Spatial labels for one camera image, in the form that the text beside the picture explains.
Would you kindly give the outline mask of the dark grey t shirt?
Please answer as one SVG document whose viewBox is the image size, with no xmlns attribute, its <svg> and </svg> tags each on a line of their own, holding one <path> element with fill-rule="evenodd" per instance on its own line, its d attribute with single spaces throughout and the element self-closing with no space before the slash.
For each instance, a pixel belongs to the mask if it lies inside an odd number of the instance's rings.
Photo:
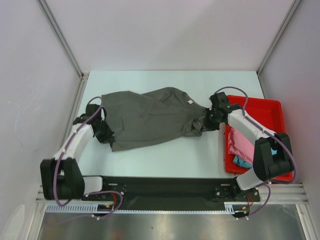
<svg viewBox="0 0 320 240">
<path fill-rule="evenodd" d="M 165 87 L 143 94 L 118 91 L 102 96 L 106 123 L 113 131 L 113 152 L 200 137 L 206 108 L 186 92 Z"/>
</svg>

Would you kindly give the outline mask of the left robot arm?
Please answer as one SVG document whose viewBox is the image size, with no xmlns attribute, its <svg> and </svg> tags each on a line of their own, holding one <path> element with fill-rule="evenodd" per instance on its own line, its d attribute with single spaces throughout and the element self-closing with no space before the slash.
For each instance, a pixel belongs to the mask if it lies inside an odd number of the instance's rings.
<svg viewBox="0 0 320 240">
<path fill-rule="evenodd" d="M 107 111 L 97 104 L 88 104 L 85 113 L 72 123 L 68 138 L 60 150 L 50 159 L 40 163 L 43 196 L 46 200 L 79 200 L 93 192 L 100 200 L 110 196 L 111 188 L 100 176 L 84 177 L 78 162 L 87 144 L 96 138 L 101 144 L 114 140 L 114 132 L 105 121 Z"/>
</svg>

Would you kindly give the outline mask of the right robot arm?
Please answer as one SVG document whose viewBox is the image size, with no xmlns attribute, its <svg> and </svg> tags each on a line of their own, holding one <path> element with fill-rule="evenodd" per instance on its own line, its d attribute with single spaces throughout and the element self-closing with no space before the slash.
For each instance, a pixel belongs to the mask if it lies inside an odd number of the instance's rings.
<svg viewBox="0 0 320 240">
<path fill-rule="evenodd" d="M 285 132 L 270 130 L 246 110 L 249 99 L 243 105 L 231 104 L 222 89 L 209 98 L 211 108 L 206 109 L 203 129 L 216 131 L 224 123 L 239 131 L 253 146 L 252 168 L 235 176 L 230 183 L 229 194 L 242 201 L 251 190 L 289 173 L 296 173 L 289 136 Z"/>
</svg>

